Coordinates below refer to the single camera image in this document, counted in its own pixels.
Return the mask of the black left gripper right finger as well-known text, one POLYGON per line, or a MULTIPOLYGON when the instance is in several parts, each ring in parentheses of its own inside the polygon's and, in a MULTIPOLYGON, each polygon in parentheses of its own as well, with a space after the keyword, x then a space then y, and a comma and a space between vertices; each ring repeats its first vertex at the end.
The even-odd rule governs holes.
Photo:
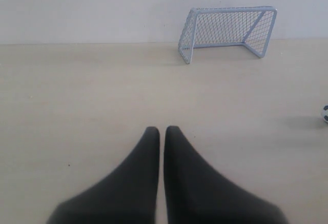
POLYGON ((276 205, 217 172, 178 126, 166 129, 163 176, 169 223, 288 222, 276 205))

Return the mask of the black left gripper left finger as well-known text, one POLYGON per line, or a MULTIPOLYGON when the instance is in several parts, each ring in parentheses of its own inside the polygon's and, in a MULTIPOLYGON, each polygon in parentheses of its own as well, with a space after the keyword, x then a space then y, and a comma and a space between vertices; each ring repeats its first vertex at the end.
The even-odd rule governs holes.
POLYGON ((147 127, 111 174, 60 203, 47 222, 155 223, 159 154, 159 130, 147 127))

